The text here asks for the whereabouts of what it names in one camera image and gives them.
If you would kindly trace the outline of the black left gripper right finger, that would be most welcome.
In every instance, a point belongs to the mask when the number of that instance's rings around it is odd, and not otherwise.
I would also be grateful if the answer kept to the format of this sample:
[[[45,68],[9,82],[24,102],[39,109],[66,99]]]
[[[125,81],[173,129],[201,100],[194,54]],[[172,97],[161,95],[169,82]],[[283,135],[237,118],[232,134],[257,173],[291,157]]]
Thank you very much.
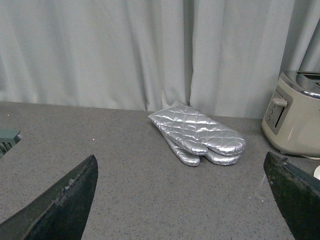
[[[318,240],[320,180],[270,151],[266,154],[263,168],[293,237],[296,240]]]

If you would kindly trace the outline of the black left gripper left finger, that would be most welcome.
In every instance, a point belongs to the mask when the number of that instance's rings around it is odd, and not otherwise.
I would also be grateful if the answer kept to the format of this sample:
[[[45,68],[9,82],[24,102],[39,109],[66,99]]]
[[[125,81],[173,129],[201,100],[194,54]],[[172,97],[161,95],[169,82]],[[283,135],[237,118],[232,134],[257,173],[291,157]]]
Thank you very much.
[[[0,225],[2,240],[80,240],[98,180],[90,155],[30,204]]]

